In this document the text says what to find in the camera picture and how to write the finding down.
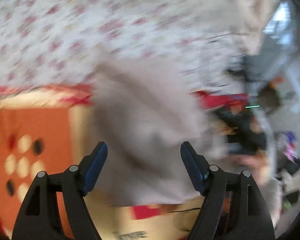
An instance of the green light line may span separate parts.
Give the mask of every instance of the green light line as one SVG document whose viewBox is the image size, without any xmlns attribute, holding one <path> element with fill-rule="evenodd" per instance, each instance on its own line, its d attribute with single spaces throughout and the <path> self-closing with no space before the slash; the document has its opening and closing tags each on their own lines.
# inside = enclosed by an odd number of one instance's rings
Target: green light line
<svg viewBox="0 0 300 240">
<path fill-rule="evenodd" d="M 252 107 L 260 107 L 260 106 L 246 106 L 246 108 L 252 108 Z"/>
</svg>

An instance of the silver screw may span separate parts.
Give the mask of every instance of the silver screw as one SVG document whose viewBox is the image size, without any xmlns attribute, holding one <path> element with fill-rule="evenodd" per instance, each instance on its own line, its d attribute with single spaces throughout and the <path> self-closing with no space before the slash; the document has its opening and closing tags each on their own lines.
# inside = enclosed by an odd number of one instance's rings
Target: silver screw
<svg viewBox="0 0 300 240">
<path fill-rule="evenodd" d="M 69 168 L 70 171 L 77 171 L 78 170 L 78 166 L 77 165 L 72 165 Z"/>
<path fill-rule="evenodd" d="M 249 177 L 251 175 L 249 171 L 243 171 L 242 174 L 246 177 Z"/>
<path fill-rule="evenodd" d="M 46 175 L 46 173 L 44 171 L 39 171 L 38 172 L 38 177 L 42 178 L 44 175 Z"/>
<path fill-rule="evenodd" d="M 219 168 L 218 168 L 218 166 L 216 166 L 216 165 L 211 165 L 211 166 L 210 166 L 210 170 L 211 170 L 211 171 L 218 171 Z"/>
</svg>

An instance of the floral bedsheet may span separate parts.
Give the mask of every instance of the floral bedsheet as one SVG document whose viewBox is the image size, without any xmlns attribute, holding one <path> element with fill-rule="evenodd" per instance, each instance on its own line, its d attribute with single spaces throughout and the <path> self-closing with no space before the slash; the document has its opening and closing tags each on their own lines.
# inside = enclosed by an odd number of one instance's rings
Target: floral bedsheet
<svg viewBox="0 0 300 240">
<path fill-rule="evenodd" d="M 102 44 L 114 57 L 170 57 L 190 90 L 239 93 L 228 0 L 0 0 L 0 85 L 93 82 Z"/>
</svg>

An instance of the blue gripper pad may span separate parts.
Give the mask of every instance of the blue gripper pad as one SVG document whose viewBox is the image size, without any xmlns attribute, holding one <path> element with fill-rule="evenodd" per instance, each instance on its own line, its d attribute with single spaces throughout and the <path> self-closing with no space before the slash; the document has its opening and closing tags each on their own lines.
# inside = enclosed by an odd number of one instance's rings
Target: blue gripper pad
<svg viewBox="0 0 300 240">
<path fill-rule="evenodd" d="M 93 152 L 85 156 L 79 164 L 83 178 L 82 195 L 91 192 L 98 180 L 99 174 L 108 156 L 108 147 L 104 142 L 99 142 Z"/>
<path fill-rule="evenodd" d="M 200 159 L 202 156 L 197 155 L 189 142 L 181 144 L 180 154 L 194 189 L 202 195 L 205 191 L 203 181 L 207 179 L 209 174 L 207 170 L 207 167 L 209 167 L 208 162 L 205 158 L 203 158 L 204 160 Z"/>
</svg>

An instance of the white bedsheet with red flowers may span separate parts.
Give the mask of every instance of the white bedsheet with red flowers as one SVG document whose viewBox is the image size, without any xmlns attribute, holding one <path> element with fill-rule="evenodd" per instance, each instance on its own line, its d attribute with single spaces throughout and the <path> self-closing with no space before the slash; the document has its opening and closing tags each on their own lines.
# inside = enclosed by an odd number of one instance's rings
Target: white bedsheet with red flowers
<svg viewBox="0 0 300 240">
<path fill-rule="evenodd" d="M 93 81 L 99 45 L 170 57 L 190 90 L 241 92 L 223 74 L 240 44 L 228 0 L 0 0 L 0 85 Z"/>
</svg>

